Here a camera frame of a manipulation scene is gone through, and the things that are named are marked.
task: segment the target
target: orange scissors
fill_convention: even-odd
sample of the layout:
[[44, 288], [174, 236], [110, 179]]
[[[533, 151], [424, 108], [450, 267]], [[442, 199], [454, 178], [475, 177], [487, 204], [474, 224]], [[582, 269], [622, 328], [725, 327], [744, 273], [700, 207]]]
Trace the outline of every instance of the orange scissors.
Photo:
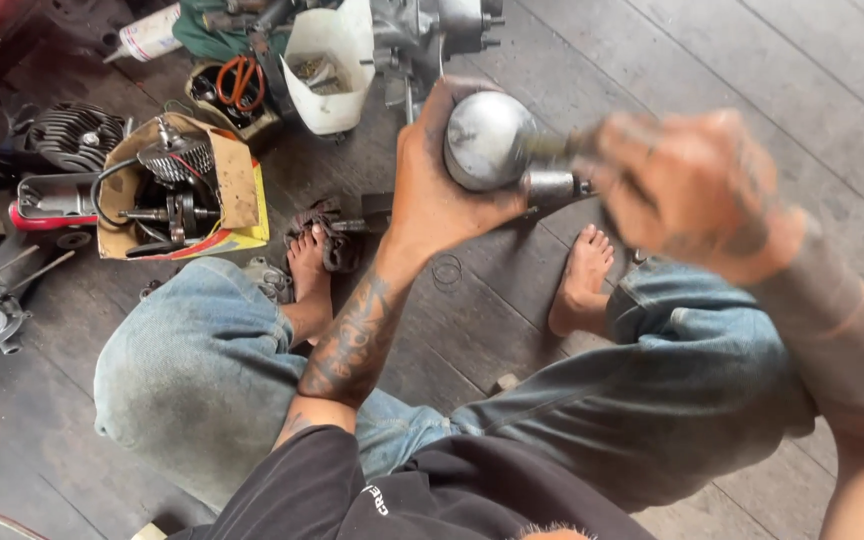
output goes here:
[[[232, 87], [232, 94], [226, 95], [222, 92], [222, 82], [230, 69], [235, 69], [235, 84]], [[251, 103], [242, 104], [242, 97], [249, 87], [249, 80], [252, 80], [253, 74], [258, 75], [258, 94]], [[215, 91], [223, 104], [234, 105], [235, 109], [243, 113], [255, 110], [262, 104], [262, 98], [265, 96], [265, 76], [262, 74], [262, 67], [253, 57], [235, 55], [219, 70], [219, 76], [215, 79]]]

